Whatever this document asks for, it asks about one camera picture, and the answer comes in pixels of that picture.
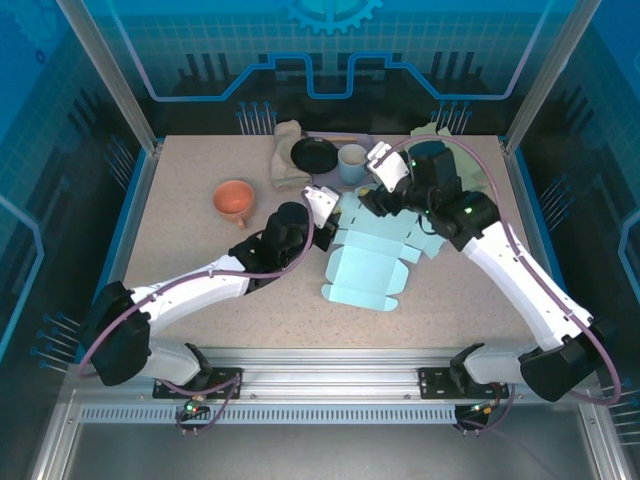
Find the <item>blue cup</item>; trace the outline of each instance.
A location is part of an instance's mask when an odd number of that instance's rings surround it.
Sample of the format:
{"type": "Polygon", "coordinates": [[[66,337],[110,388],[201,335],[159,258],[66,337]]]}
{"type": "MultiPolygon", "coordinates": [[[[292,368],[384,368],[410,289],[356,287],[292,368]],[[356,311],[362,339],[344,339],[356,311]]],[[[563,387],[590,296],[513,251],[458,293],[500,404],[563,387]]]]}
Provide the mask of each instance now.
{"type": "Polygon", "coordinates": [[[338,170],[345,185],[357,185],[365,175],[367,151],[355,143],[338,150],[338,170]]]}

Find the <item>table surface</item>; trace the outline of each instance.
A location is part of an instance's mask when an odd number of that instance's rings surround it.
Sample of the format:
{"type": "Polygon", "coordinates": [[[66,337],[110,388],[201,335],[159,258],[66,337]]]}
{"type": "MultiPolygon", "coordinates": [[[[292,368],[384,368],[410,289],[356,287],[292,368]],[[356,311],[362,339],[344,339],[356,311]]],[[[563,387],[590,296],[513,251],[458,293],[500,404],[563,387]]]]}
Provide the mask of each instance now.
{"type": "MultiPolygon", "coordinates": [[[[377,136],[390,142],[404,137],[377,136]]],[[[508,220],[524,229],[495,136],[462,136],[488,163],[508,220]]],[[[270,136],[169,136],[166,138],[125,277],[127,287],[160,282],[208,264],[249,234],[264,228],[298,190],[271,185],[270,136]],[[219,218],[211,202],[220,183],[239,178],[256,193],[246,230],[219,218]]],[[[474,342],[529,342],[524,320],[491,280],[449,245],[430,260],[408,263],[399,306],[377,312],[325,300],[329,255],[313,248],[293,272],[243,298],[195,312],[159,336],[208,347],[437,348],[474,342]]]]}

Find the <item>beige cloth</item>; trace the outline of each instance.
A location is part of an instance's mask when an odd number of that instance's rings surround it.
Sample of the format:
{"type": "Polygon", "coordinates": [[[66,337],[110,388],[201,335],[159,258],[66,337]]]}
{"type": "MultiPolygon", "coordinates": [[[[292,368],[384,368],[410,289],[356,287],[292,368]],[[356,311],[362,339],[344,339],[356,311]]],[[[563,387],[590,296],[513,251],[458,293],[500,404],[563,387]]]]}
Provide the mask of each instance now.
{"type": "Polygon", "coordinates": [[[303,187],[311,183],[311,175],[303,172],[291,160],[291,148],[300,140],[302,127],[291,120],[276,125],[273,131],[276,151],[271,159],[271,183],[276,190],[303,187]]]}

